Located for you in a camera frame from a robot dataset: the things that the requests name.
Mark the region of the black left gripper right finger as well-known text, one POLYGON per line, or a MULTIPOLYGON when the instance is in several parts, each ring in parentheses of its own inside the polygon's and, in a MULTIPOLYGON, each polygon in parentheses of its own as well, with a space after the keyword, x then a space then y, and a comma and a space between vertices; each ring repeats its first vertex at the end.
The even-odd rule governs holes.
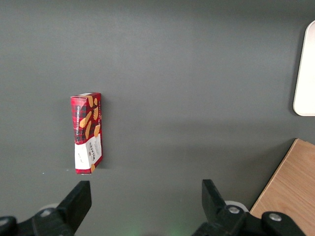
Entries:
POLYGON ((226 204, 210 179, 202 181, 202 206, 207 221, 195 236, 303 236, 288 215, 267 211, 259 219, 237 205, 226 204))

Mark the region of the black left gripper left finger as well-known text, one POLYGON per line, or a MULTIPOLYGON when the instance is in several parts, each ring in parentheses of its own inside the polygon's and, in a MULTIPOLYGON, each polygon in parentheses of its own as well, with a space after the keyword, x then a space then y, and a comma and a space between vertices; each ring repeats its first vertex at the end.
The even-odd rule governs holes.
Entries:
POLYGON ((73 236, 92 205, 90 182, 80 181, 56 206, 46 207, 18 223, 14 216, 0 218, 2 236, 73 236))

